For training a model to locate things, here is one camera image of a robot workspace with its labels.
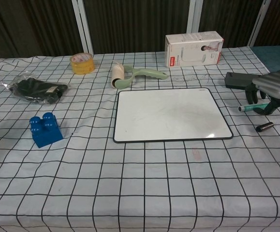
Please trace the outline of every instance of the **lego stud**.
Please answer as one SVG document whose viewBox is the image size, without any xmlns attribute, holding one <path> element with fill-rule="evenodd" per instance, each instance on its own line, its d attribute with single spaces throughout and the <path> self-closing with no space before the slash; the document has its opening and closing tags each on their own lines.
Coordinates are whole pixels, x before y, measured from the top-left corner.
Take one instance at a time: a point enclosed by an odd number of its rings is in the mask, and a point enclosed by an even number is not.
<svg viewBox="0 0 280 232">
<path fill-rule="evenodd" d="M 55 118 L 55 116 L 51 113 L 51 112 L 47 112 L 45 114 L 43 114 L 43 119 L 52 119 Z"/>
<path fill-rule="evenodd" d="M 51 112 L 47 112 L 43 115 L 44 120 L 44 127 L 48 130 L 55 129 L 57 127 L 56 125 L 56 119 L 55 116 Z"/>
<path fill-rule="evenodd" d="M 41 125 L 41 119 L 39 117 L 32 117 L 29 120 L 29 123 L 31 125 L 30 131 L 32 134 L 40 134 L 42 132 L 42 125 Z"/>
</svg>

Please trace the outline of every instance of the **green marker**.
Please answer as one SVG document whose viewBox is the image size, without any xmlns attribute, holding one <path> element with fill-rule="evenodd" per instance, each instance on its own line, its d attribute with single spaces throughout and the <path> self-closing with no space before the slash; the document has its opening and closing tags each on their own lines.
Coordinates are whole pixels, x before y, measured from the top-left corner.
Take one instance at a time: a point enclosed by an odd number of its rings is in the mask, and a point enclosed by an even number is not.
<svg viewBox="0 0 280 232">
<path fill-rule="evenodd" d="M 247 111 L 252 111 L 254 108 L 261 108 L 265 109 L 268 103 L 263 103 L 263 104 L 253 104 L 253 105 L 241 105 L 237 109 L 239 112 L 247 112 Z"/>
</svg>

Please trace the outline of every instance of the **curtain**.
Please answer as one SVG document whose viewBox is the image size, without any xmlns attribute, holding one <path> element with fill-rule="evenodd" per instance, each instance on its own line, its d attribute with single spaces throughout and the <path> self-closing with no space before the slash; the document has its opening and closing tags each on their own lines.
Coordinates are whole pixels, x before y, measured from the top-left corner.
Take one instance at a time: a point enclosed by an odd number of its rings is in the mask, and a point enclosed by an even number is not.
<svg viewBox="0 0 280 232">
<path fill-rule="evenodd" d="M 204 0 L 199 31 L 215 30 L 223 47 L 248 44 L 263 0 Z"/>
<path fill-rule="evenodd" d="M 94 53 L 164 51 L 186 33 L 189 0 L 84 0 Z"/>
<path fill-rule="evenodd" d="M 280 45 L 280 0 L 271 0 L 255 46 Z"/>
<path fill-rule="evenodd" d="M 82 51 L 71 0 L 0 0 L 0 58 Z"/>
</svg>

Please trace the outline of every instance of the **table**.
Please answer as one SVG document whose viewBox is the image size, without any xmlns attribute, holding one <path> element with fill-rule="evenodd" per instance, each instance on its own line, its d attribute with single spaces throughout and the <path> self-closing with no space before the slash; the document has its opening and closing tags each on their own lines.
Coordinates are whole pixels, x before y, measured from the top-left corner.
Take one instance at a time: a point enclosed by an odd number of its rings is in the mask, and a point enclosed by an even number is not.
<svg viewBox="0 0 280 232">
<path fill-rule="evenodd" d="M 72 73 L 70 57 L 0 59 L 0 82 L 23 72 L 69 83 L 53 105 L 14 98 L 0 83 L 0 231 L 280 232 L 280 108 L 239 113 L 242 90 L 227 72 L 267 73 L 249 47 L 226 48 L 219 65 L 168 69 L 163 52 L 95 55 L 96 70 Z M 158 68 L 129 88 L 207 87 L 231 140 L 116 144 L 112 61 Z M 53 112 L 65 139 L 41 149 L 29 119 Z M 256 125 L 275 126 L 262 133 Z"/>
</svg>

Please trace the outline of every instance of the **gray robot arm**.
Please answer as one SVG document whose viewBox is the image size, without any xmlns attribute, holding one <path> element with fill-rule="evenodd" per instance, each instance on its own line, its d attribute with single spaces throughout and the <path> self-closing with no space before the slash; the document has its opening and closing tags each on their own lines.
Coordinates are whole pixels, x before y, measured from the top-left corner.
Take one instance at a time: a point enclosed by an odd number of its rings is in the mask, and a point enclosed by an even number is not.
<svg viewBox="0 0 280 232">
<path fill-rule="evenodd" d="M 262 98 L 267 94 L 271 102 L 265 109 L 255 108 L 254 111 L 261 115 L 270 115 L 280 107 L 280 71 L 256 77 L 252 84 L 246 87 L 245 93 L 249 104 L 257 103 L 257 91 L 260 90 Z"/>
</svg>

